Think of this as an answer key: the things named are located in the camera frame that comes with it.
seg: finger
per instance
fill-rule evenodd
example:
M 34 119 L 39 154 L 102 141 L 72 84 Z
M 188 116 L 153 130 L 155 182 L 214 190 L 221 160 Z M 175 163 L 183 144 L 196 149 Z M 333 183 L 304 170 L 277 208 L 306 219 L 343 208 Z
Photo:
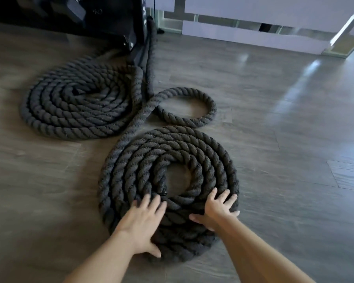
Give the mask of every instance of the finger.
M 218 191 L 217 188 L 213 188 L 212 191 L 208 194 L 207 199 L 212 201 L 215 200 L 217 191 Z
M 224 203 L 224 205 L 228 208 L 231 208 L 231 206 L 236 202 L 237 200 L 237 195 L 233 194 L 231 197 Z
M 233 214 L 234 216 L 238 217 L 238 216 L 239 216 L 239 214 L 240 214 L 240 211 L 239 211 L 239 210 L 237 210 L 237 211 L 231 212 L 231 214 Z
M 189 219 L 193 222 L 202 224 L 203 215 L 200 214 L 189 214 Z
M 154 257 L 157 257 L 157 258 L 161 257 L 160 249 L 153 243 L 150 243 L 149 249 L 147 250 L 147 252 L 152 254 Z
M 160 204 L 160 195 L 156 195 L 154 199 L 151 201 L 148 209 L 150 212 L 155 213 Z
M 167 206 L 167 202 L 163 201 L 163 203 L 160 205 L 160 207 L 157 209 L 155 215 L 157 217 L 157 219 L 159 219 L 161 221 L 161 219 L 163 218 L 165 211 L 166 211 L 166 206 Z
M 146 209 L 146 208 L 148 208 L 149 199 L 150 199 L 150 198 L 151 198 L 151 195 L 150 195 L 150 194 L 146 194 L 146 195 L 143 197 L 143 200 L 142 200 L 142 202 L 140 203 L 139 208 L 141 208 L 141 209 Z
M 224 203 L 225 199 L 228 197 L 228 195 L 230 194 L 230 190 L 226 189 L 224 192 L 222 192 L 219 196 L 218 196 L 218 200 L 221 203 Z

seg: right hand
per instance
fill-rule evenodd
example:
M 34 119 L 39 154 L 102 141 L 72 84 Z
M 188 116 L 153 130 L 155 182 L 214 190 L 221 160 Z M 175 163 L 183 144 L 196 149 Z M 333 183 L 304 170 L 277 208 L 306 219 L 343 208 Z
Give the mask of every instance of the right hand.
M 236 202 L 237 195 L 233 194 L 227 201 L 225 201 L 230 194 L 230 190 L 225 190 L 215 199 L 218 189 L 213 188 L 211 193 L 207 197 L 205 204 L 205 214 L 190 214 L 189 219 L 203 224 L 208 230 L 215 231 L 219 227 L 218 222 L 223 217 L 237 217 L 240 212 L 230 212 L 230 208 L 234 202 Z

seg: left hand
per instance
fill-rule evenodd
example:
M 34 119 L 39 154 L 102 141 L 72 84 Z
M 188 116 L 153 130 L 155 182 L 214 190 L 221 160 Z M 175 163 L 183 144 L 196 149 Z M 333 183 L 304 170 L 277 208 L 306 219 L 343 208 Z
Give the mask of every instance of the left hand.
M 125 233 L 131 241 L 134 254 L 149 252 L 160 258 L 161 251 L 151 242 L 151 237 L 165 214 L 166 201 L 160 205 L 160 195 L 154 197 L 151 203 L 150 199 L 151 195 L 146 194 L 139 206 L 137 206 L 137 201 L 133 201 L 131 208 L 115 228 L 113 235 Z

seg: battle rope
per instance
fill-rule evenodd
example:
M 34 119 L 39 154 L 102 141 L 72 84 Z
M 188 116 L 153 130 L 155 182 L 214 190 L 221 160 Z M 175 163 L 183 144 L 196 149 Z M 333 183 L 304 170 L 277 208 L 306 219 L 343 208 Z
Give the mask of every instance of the battle rope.
M 193 128 L 209 123 L 216 105 L 211 97 L 192 88 L 170 88 L 154 94 L 156 26 L 150 31 L 146 65 L 146 98 L 142 106 L 143 71 L 140 67 L 113 67 L 85 56 L 46 73 L 25 95 L 20 108 L 24 121 L 40 133 L 65 140 L 101 138 L 123 131 L 105 160 L 99 180 L 99 209 L 113 232 L 130 207 L 146 193 L 160 194 L 168 202 L 166 214 L 152 240 L 162 259 L 186 261 L 200 255 L 216 241 L 215 234 L 188 219 L 203 214 L 207 195 L 217 187 L 238 194 L 236 169 L 228 152 L 213 138 Z M 159 104 L 173 96 L 200 99 L 209 112 L 187 119 L 175 116 Z M 138 128 L 155 112 L 167 126 L 134 139 Z M 179 196 L 167 197 L 165 172 L 172 162 L 188 166 L 191 182 Z

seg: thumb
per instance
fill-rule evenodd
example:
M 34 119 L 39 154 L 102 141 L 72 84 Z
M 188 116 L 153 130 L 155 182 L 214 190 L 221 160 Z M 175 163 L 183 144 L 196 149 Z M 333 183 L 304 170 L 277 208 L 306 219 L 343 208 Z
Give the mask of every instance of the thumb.
M 161 257 L 161 251 L 154 243 L 149 244 L 149 248 L 148 248 L 147 252 L 152 254 L 154 257 L 157 257 L 157 258 Z
M 203 215 L 200 214 L 189 214 L 189 219 L 193 222 L 203 224 Z

